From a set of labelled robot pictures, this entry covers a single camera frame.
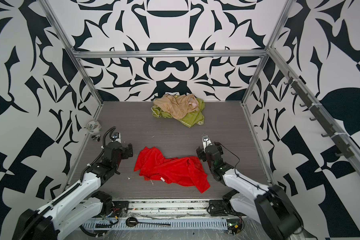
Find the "red cloth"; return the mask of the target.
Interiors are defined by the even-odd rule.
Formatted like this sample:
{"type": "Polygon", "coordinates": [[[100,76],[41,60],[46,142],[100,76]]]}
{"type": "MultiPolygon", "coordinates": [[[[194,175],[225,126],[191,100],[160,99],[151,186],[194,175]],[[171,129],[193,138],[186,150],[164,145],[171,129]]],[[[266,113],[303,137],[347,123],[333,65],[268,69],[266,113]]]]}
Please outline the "red cloth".
{"type": "Polygon", "coordinates": [[[196,187],[200,193],[210,188],[208,175],[198,157],[167,159],[156,147],[145,147],[140,151],[134,171],[138,171],[146,181],[162,181],[183,187],[196,187]]]}

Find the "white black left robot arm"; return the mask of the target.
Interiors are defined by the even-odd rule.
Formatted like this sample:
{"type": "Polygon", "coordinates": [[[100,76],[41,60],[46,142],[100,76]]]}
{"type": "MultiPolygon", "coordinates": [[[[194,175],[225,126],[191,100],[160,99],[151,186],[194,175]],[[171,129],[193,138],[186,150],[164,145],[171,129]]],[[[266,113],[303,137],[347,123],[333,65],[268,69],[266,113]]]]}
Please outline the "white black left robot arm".
{"type": "Polygon", "coordinates": [[[39,209],[21,214],[14,240],[63,240],[90,218],[111,214],[113,198],[99,188],[118,174],[122,160],[133,156],[132,144],[124,147],[115,130],[111,127],[103,135],[101,153],[76,183],[39,209]]]}

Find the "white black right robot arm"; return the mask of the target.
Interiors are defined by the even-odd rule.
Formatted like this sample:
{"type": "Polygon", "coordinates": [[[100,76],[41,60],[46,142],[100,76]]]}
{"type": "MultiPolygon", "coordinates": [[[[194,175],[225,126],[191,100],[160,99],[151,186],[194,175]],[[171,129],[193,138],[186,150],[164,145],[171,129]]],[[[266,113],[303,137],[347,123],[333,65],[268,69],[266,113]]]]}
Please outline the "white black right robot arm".
{"type": "Polygon", "coordinates": [[[243,214],[259,224],[272,240],[286,240],[303,231],[304,222],[287,194],[278,185],[267,186],[245,176],[223,160],[226,147],[202,136],[203,146],[197,148],[199,159],[208,163],[217,182],[232,190],[223,197],[228,215],[243,214]]]}

